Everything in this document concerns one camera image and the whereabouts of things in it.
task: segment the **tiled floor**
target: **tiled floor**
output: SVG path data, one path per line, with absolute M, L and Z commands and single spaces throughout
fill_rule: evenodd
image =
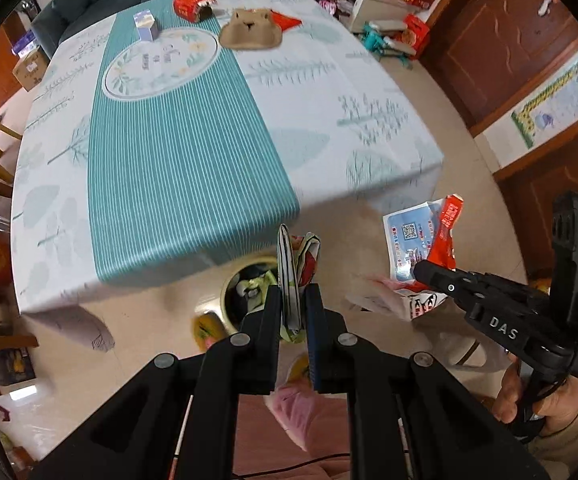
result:
M 398 60 L 386 59 L 383 64 L 445 153 L 435 197 L 455 192 L 464 198 L 464 210 L 454 229 L 459 266 L 525 281 L 507 209 L 457 112 L 419 63 L 415 62 L 411 71 L 405 70 Z M 25 98 L 24 94 L 16 96 L 18 111 L 8 110 L 5 123 L 24 122 L 24 110 L 28 110 L 30 101 L 26 98 L 25 107 Z M 355 200 L 337 204 L 333 209 L 327 211 L 326 218 L 301 218 L 292 231 L 312 230 L 322 238 L 317 281 L 325 304 L 341 309 L 346 293 L 362 294 L 360 274 L 388 273 L 388 258 L 380 215 Z M 18 401 L 20 406 L 12 406 L 12 421 L 3 423 L 2 429 L 16 444 L 41 458 L 153 356 L 162 351 L 181 357 L 196 353 L 189 329 L 194 310 L 215 304 L 223 282 L 236 266 L 230 264 L 172 285 L 87 305 L 115 337 L 115 349 L 106 354 L 79 346 L 28 321 L 40 342 L 40 347 L 32 352 L 39 377 L 38 394 L 25 399 L 26 403 Z M 413 333 L 410 325 L 376 316 L 346 315 L 352 332 L 370 339 L 384 351 L 410 354 L 426 348 L 424 338 Z M 470 387 L 490 394 L 496 392 L 499 384 L 499 376 L 479 378 L 463 374 L 461 378 Z

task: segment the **toy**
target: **toy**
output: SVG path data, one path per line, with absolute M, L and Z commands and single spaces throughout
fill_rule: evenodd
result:
M 232 50 L 274 48 L 282 43 L 282 28 L 270 9 L 235 9 L 231 20 L 220 31 L 219 41 Z
M 378 57 L 398 57 L 407 69 L 410 70 L 412 68 L 407 54 L 415 54 L 415 51 L 409 45 L 400 43 L 400 41 L 393 40 L 385 35 L 383 31 L 379 30 L 375 22 L 365 23 L 364 31 L 360 35 L 360 41 L 372 54 L 378 54 Z

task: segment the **pink cloth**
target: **pink cloth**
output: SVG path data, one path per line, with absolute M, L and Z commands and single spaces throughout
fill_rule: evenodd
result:
M 314 458 L 349 452 L 345 400 L 320 396 L 306 380 L 302 380 L 276 390 L 271 395 L 271 410 L 274 413 L 269 411 L 260 396 L 240 396 L 233 459 L 236 474 L 281 469 Z M 306 451 L 294 444 L 278 424 L 279 420 Z M 350 467 L 348 458 L 333 458 L 258 478 L 329 480 L 349 471 Z

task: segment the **dining table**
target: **dining table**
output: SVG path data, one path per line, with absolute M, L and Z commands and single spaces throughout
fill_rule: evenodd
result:
M 151 0 L 60 44 L 34 89 L 14 180 L 22 313 L 179 280 L 268 247 L 280 224 L 349 196 L 382 214 L 431 199 L 442 152 L 328 10 L 212 6 L 191 23 L 173 0 Z M 223 48 L 239 8 L 301 24 L 276 48 Z M 154 41 L 138 37 L 142 10 L 156 19 Z

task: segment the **red snack bag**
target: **red snack bag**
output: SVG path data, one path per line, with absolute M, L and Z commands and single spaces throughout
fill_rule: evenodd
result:
M 303 22 L 298 18 L 292 18 L 291 16 L 285 16 L 280 12 L 275 12 L 275 10 L 271 11 L 271 18 L 274 20 L 274 23 L 280 27 L 280 29 L 284 32 L 292 27 L 297 27 L 298 25 L 302 25 Z
M 173 0 L 173 10 L 180 18 L 197 23 L 211 16 L 210 2 L 214 4 L 216 0 Z

